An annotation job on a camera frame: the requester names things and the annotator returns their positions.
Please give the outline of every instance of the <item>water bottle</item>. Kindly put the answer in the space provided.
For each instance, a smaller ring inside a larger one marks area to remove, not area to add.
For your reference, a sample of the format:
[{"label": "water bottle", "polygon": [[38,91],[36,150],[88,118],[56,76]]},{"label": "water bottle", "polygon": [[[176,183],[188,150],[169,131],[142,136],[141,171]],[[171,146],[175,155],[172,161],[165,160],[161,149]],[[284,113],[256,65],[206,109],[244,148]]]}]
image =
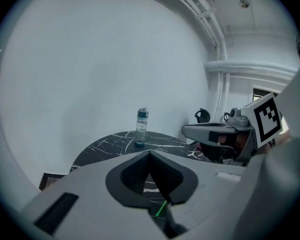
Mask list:
[{"label": "water bottle", "polygon": [[138,110],[134,139],[134,144],[138,147],[142,147],[145,145],[148,115],[149,112],[146,107],[140,108]]}]

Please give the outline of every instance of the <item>bottle cap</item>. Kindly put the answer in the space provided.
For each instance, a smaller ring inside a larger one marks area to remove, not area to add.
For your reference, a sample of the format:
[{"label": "bottle cap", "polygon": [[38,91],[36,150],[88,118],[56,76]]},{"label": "bottle cap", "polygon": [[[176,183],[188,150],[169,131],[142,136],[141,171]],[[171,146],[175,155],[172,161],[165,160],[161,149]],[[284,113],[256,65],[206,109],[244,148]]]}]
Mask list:
[{"label": "bottle cap", "polygon": [[149,115],[149,111],[146,107],[139,108],[138,117],[139,118],[147,118]]}]

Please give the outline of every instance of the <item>window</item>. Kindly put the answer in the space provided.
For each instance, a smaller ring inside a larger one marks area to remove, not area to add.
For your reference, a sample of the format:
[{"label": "window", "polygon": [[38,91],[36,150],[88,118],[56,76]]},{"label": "window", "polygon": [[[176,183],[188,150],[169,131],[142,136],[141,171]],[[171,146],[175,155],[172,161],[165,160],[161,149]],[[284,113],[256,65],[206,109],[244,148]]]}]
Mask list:
[{"label": "window", "polygon": [[[261,97],[267,95],[271,93],[270,91],[267,91],[267,90],[261,90],[261,89],[255,89],[253,88],[253,102],[260,99]],[[280,134],[284,134],[286,131],[289,130],[289,127],[287,125],[287,122],[285,120],[285,118],[281,115],[282,119],[281,119],[281,122],[282,122],[282,132],[280,132]]]}]

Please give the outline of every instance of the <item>green line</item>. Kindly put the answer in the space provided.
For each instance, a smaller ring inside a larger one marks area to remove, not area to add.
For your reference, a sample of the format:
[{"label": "green line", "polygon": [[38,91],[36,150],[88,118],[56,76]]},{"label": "green line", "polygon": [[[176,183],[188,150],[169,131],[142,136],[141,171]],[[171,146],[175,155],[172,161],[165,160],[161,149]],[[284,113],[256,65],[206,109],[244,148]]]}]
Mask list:
[{"label": "green line", "polygon": [[155,216],[157,216],[157,217],[159,216],[161,210],[164,208],[164,206],[166,205],[166,203],[167,203],[167,200],[164,201],[163,205],[161,205],[160,210],[155,214]]}]

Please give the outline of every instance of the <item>round tabletop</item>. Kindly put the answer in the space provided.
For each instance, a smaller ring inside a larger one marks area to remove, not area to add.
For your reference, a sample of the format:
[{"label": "round tabletop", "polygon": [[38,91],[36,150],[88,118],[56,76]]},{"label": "round tabletop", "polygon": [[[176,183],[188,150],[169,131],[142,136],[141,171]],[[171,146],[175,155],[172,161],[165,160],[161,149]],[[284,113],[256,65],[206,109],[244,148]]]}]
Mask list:
[{"label": "round tabletop", "polygon": [[[147,131],[144,146],[135,146],[135,131],[124,131],[103,137],[86,147],[76,158],[71,166],[70,172],[85,165],[116,158],[126,154],[146,150],[157,150],[170,153],[179,157],[197,160],[199,163],[209,160],[197,150],[197,146],[189,145],[180,139],[162,133]],[[161,195],[157,185],[149,175],[144,184],[143,196],[151,200],[153,211],[158,211],[165,199]],[[160,228],[164,227],[166,218],[166,206],[156,216],[150,214]]]}]

